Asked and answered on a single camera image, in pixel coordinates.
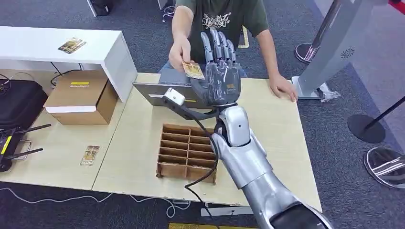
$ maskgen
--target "silver robotic forearm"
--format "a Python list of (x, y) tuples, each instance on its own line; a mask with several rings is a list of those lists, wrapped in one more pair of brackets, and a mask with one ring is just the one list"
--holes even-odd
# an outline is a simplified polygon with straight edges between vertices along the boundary
[(249, 127), (246, 111), (232, 106), (221, 111), (224, 129), (212, 135), (238, 189), (242, 189), (261, 229), (332, 229), (317, 210), (301, 202), (273, 173), (266, 152)]

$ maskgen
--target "graphic print on t-shirt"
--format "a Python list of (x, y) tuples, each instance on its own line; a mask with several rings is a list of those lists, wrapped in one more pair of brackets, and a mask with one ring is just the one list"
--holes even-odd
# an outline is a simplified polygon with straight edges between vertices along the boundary
[(209, 17), (208, 14), (205, 13), (204, 17), (202, 18), (202, 25), (205, 26), (206, 30), (211, 26), (216, 28), (226, 27), (226, 25), (230, 22), (229, 15), (231, 15), (231, 12), (223, 16)]

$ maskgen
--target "robotic finger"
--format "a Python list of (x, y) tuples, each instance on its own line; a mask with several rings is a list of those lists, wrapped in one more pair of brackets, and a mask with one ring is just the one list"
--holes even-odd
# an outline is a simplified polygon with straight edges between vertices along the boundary
[(213, 49), (214, 49), (215, 61), (219, 62), (220, 60), (223, 59), (221, 41), (219, 40), (219, 34), (215, 27), (210, 27), (210, 33), (211, 33), (211, 36), (213, 37)]
[(204, 44), (204, 53), (205, 53), (206, 63), (208, 64), (208, 63), (214, 62), (213, 51), (211, 49), (210, 39), (208, 38), (208, 36), (205, 32), (201, 32), (200, 35), (201, 35), (201, 40), (203, 41), (202, 43)]
[(235, 47), (234, 44), (232, 44), (232, 41), (227, 40), (228, 42), (228, 47), (229, 47), (229, 53), (231, 54), (231, 60), (232, 62), (236, 62), (236, 52), (235, 52)]
[(224, 58), (226, 61), (231, 59), (231, 53), (229, 51), (228, 42), (226, 41), (226, 37), (223, 32), (218, 32), (219, 38), (221, 40), (221, 47), (224, 49)]

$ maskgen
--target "robotic arm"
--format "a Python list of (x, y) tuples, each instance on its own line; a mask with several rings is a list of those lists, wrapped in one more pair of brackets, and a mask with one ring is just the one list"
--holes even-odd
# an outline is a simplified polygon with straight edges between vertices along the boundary
[(245, 194), (261, 229), (332, 229), (326, 217), (300, 201), (273, 173), (264, 148), (249, 127), (246, 111), (236, 103), (241, 91), (241, 68), (234, 46), (215, 28), (210, 28), (210, 33), (214, 55), (208, 36), (201, 32), (208, 87), (195, 79), (191, 84), (213, 110), (203, 114), (188, 109), (183, 105), (184, 96), (171, 88), (163, 97), (164, 103), (187, 120), (216, 118), (211, 145), (236, 187)]

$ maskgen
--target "metal post base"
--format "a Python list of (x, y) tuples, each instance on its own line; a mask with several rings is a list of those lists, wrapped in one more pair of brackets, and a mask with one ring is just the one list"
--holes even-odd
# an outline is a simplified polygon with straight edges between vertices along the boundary
[[(301, 91), (301, 87), (298, 83), (299, 76), (293, 76), (291, 78), (291, 83), (294, 85), (295, 90), (297, 91), (298, 99), (320, 99), (319, 93), (314, 91), (311, 94), (303, 94)], [(326, 83), (323, 83), (319, 87), (323, 92), (329, 92), (329, 87)]]
[(365, 127), (374, 119), (364, 114), (354, 114), (347, 120), (350, 132), (358, 139), (368, 143), (380, 143), (385, 139), (385, 129), (377, 122), (367, 130)]
[(405, 188), (405, 156), (386, 147), (375, 147), (364, 154), (367, 172), (379, 183)]
[(294, 54), (299, 61), (309, 64), (311, 63), (318, 49), (319, 47), (313, 48), (311, 43), (299, 44), (295, 48)]

